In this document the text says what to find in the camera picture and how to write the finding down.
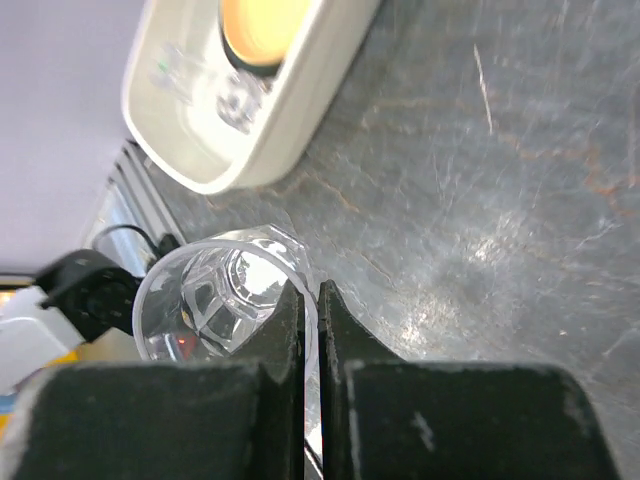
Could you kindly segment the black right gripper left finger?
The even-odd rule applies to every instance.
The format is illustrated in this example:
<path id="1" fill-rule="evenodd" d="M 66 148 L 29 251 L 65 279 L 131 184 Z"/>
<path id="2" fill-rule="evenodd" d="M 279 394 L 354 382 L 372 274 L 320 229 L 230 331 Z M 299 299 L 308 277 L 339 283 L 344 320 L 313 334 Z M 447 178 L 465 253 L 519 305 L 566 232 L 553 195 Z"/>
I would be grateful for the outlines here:
<path id="1" fill-rule="evenodd" d="M 1 440 L 5 479 L 300 479 L 305 305 L 287 284 L 229 358 L 48 368 Z"/>

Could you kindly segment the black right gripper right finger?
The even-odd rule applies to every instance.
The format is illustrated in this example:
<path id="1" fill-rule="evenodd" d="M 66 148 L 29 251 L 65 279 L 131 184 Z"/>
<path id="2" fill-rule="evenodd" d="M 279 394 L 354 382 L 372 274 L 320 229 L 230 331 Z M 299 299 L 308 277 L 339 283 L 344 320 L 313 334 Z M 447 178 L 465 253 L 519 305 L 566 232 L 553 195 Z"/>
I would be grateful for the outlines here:
<path id="1" fill-rule="evenodd" d="M 408 361 L 321 285 L 328 479 L 616 479 L 595 411 L 550 364 Z"/>

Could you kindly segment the clear drinking glass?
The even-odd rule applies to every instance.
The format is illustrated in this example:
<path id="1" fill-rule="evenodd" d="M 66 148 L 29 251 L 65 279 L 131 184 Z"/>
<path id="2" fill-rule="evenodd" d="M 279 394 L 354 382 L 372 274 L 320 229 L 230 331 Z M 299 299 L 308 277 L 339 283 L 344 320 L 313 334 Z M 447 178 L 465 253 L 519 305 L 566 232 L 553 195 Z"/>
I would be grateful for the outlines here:
<path id="1" fill-rule="evenodd" d="M 132 310 L 144 360 L 198 362 L 229 357 L 262 330 L 286 284 L 304 301 L 304 371 L 317 365 L 316 290 L 305 245 L 269 224 L 181 246 L 142 279 Z"/>
<path id="2" fill-rule="evenodd" d="M 217 78 L 203 58 L 186 53 L 173 43 L 161 46 L 153 56 L 149 79 L 186 105 L 192 105 L 201 87 Z"/>

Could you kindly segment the small clear glass cup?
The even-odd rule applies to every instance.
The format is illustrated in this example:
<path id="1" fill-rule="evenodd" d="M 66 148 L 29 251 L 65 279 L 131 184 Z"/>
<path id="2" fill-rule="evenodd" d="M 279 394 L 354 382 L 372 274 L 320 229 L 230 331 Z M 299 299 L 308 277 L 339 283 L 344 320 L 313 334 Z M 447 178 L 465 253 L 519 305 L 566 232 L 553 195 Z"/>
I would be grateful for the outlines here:
<path id="1" fill-rule="evenodd" d="M 269 81 L 243 70 L 233 71 L 217 85 L 216 112 L 228 126 L 248 134 L 270 89 Z"/>

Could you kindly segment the beige round plate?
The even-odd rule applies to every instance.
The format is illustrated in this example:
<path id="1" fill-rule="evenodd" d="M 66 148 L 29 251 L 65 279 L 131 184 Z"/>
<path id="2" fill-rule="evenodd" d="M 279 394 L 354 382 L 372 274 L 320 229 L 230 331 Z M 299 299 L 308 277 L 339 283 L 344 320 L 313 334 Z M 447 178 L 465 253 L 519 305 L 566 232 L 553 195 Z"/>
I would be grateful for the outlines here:
<path id="1" fill-rule="evenodd" d="M 233 51 L 251 63 L 284 60 L 300 30 L 311 1 L 221 1 L 220 32 Z"/>

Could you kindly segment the blue ceramic plate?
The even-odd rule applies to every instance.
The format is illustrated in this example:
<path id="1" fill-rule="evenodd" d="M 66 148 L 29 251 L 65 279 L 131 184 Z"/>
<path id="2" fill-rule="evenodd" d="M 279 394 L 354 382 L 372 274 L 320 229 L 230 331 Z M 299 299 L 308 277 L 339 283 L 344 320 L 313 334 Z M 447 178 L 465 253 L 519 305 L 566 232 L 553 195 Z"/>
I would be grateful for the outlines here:
<path id="1" fill-rule="evenodd" d="M 277 61 L 275 63 L 268 64 L 257 64 L 251 63 L 245 60 L 242 60 L 231 48 L 230 43 L 226 39 L 224 35 L 221 35 L 221 42 L 223 46 L 223 51 L 229 63 L 237 70 L 246 71 L 252 75 L 255 75 L 260 78 L 271 78 L 275 77 L 281 66 L 283 61 Z"/>

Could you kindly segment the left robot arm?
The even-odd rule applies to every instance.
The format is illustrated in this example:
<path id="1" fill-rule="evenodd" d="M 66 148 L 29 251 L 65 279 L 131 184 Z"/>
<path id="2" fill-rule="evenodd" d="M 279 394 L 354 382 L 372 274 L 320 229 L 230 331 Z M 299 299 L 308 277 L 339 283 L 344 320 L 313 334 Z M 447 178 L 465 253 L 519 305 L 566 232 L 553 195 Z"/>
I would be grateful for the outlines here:
<path id="1" fill-rule="evenodd" d="M 133 333 L 141 279 L 81 249 L 44 267 L 1 308 L 1 394 L 112 328 Z"/>

